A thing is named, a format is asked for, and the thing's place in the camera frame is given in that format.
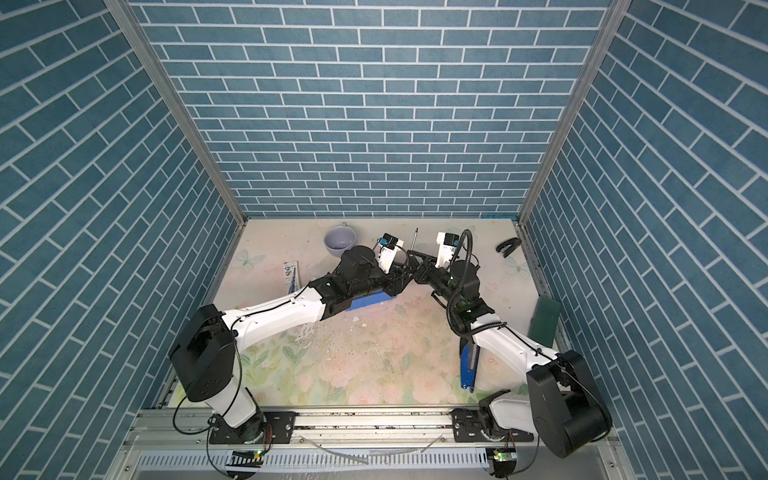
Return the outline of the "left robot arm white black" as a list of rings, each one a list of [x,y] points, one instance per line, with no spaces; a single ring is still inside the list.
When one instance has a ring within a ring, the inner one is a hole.
[[[251,307],[222,311],[200,307],[177,334],[168,358],[189,401],[213,410],[211,425],[235,443],[264,436],[265,417],[243,386],[242,352],[291,328],[326,320],[354,300],[384,292],[394,297],[413,278],[420,261],[402,264],[377,256],[367,246],[344,252],[337,267],[299,292]]]

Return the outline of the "black yellow screwdriver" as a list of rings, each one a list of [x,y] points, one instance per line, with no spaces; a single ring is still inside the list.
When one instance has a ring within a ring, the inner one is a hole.
[[[417,237],[418,237],[418,231],[419,231],[419,229],[417,227],[414,230],[414,234],[413,234],[413,237],[412,237],[411,245],[410,245],[410,248],[407,251],[409,257],[412,257],[413,254],[414,254],[414,251],[415,251],[414,247],[415,247],[415,243],[416,243],[416,240],[417,240]]]

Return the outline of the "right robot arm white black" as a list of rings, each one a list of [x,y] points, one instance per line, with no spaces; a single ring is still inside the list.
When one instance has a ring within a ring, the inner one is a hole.
[[[565,458],[610,433],[613,420],[586,360],[573,350],[559,353],[546,347],[503,321],[480,297],[475,265],[468,260],[441,264],[411,252],[408,266],[413,280],[430,286],[444,306],[451,331],[468,350],[462,356],[466,368],[474,370],[486,350],[525,377],[526,400],[499,390],[478,404],[478,420],[488,437],[528,432]]]

